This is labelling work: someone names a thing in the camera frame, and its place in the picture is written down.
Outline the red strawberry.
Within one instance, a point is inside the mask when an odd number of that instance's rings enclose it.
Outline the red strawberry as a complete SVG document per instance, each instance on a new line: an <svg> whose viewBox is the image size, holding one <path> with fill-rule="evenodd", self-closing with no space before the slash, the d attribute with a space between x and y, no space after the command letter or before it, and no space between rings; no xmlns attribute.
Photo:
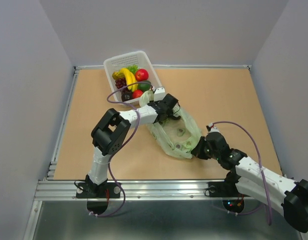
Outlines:
<svg viewBox="0 0 308 240"><path fill-rule="evenodd" d="M133 99L136 99L136 98L139 98L143 95L143 91L142 90L135 90L133 93L132 93L132 97Z"/></svg>

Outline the light green plastic bag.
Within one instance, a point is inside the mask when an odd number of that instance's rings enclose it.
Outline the light green plastic bag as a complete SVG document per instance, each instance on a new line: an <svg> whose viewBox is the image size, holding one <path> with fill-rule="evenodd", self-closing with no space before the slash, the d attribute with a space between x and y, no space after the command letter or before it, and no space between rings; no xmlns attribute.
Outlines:
<svg viewBox="0 0 308 240"><path fill-rule="evenodd" d="M193 117L179 104L173 107L173 112L179 119L168 118L161 123L147 124L146 127L167 155L178 159L191 159L191 151L202 136L201 130Z"/></svg>

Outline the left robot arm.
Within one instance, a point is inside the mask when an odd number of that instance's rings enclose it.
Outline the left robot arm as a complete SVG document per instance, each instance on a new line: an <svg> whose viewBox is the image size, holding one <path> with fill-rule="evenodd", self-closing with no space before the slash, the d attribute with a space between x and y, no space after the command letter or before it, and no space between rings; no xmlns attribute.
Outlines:
<svg viewBox="0 0 308 240"><path fill-rule="evenodd" d="M150 101L145 106L132 110L107 110L91 132L93 163L79 188L94 197L102 196L111 158L128 142L125 138L129 130L137 130L141 125L160 123L174 117L173 108L177 105L178 100L168 93L162 99Z"/></svg>

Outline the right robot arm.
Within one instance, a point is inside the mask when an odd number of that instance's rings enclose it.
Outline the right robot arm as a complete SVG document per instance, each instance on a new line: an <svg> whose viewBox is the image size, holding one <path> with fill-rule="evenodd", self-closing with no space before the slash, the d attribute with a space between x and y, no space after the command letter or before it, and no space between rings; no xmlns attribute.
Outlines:
<svg viewBox="0 0 308 240"><path fill-rule="evenodd" d="M308 181L279 175L254 161L246 153L229 147L219 132L200 138L191 151L199 159L215 159L229 171L224 191L253 197L280 213L299 232L308 232Z"/></svg>

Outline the green avocado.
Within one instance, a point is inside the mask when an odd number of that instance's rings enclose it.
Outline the green avocado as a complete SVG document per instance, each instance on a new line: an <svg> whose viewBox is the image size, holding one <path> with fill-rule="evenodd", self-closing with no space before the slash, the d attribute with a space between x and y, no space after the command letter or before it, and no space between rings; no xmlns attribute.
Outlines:
<svg viewBox="0 0 308 240"><path fill-rule="evenodd" d="M148 80L141 81L138 84L138 89L141 90L142 92L150 90L151 87L152 87L151 82Z"/></svg>

